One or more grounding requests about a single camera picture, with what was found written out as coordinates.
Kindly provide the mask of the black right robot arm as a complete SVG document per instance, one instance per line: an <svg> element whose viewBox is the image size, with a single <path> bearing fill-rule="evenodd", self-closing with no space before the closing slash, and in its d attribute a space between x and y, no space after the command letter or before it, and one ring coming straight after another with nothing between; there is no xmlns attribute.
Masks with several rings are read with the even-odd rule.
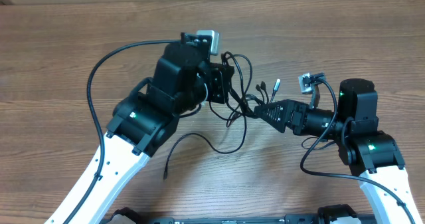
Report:
<svg viewBox="0 0 425 224"><path fill-rule="evenodd" d="M415 205L406 163L395 139L379 130L378 94L373 82L352 78L340 83L339 92L331 92L332 110L318 107L319 85L329 86L324 78L300 78L310 103L285 99L261 104L255 115L283 133L291 129L297 136L314 136L317 142L332 140L350 174L313 171L305 168L312 144L300 161L309 175L352 179L358 182L373 209L377 223L421 223Z"/></svg>

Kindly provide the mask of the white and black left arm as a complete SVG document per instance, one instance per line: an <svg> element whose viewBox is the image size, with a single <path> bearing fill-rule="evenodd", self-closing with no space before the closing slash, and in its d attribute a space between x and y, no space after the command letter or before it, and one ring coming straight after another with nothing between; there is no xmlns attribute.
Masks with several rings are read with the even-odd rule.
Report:
<svg viewBox="0 0 425 224"><path fill-rule="evenodd" d="M188 111L204 102L228 101L234 68L210 61L218 54L219 39L216 31L200 30L163 42L154 75L114 108L94 157L48 223L99 223Z"/></svg>

